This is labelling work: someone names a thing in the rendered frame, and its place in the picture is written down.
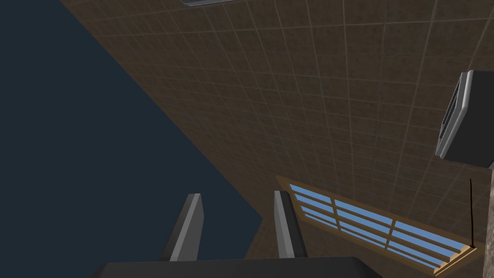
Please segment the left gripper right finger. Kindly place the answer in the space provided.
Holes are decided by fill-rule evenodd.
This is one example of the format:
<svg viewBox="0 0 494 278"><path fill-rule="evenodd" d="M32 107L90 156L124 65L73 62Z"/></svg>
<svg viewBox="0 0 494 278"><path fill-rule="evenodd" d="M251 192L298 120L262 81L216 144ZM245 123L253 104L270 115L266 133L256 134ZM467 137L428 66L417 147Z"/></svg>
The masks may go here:
<svg viewBox="0 0 494 278"><path fill-rule="evenodd" d="M287 191L274 192L274 221L279 257L308 257L295 209Z"/></svg>

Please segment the grey microwave oven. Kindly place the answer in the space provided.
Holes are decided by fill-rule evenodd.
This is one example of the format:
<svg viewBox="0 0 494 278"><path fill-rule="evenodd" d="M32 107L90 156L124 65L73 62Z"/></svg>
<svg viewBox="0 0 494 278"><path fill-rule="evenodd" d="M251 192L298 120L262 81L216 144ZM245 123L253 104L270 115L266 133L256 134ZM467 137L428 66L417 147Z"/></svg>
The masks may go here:
<svg viewBox="0 0 494 278"><path fill-rule="evenodd" d="M461 73L441 122L435 155L494 169L494 71Z"/></svg>

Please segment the wooden framed window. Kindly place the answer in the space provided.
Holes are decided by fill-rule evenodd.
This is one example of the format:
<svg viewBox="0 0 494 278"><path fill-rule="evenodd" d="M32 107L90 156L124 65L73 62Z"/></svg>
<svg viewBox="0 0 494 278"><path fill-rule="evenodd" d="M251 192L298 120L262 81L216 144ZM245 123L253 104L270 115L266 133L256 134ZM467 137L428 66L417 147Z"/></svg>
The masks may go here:
<svg viewBox="0 0 494 278"><path fill-rule="evenodd" d="M302 221L434 278L446 278L485 252L480 242L282 176L276 179Z"/></svg>

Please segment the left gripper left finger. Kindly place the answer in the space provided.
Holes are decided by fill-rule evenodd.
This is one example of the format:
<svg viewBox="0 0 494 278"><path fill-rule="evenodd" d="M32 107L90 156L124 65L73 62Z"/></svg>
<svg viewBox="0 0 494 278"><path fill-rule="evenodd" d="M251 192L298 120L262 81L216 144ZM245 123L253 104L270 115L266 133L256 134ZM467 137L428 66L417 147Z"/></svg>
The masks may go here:
<svg viewBox="0 0 494 278"><path fill-rule="evenodd" d="M160 261L196 261L203 223L201 195L189 194L160 255Z"/></svg>

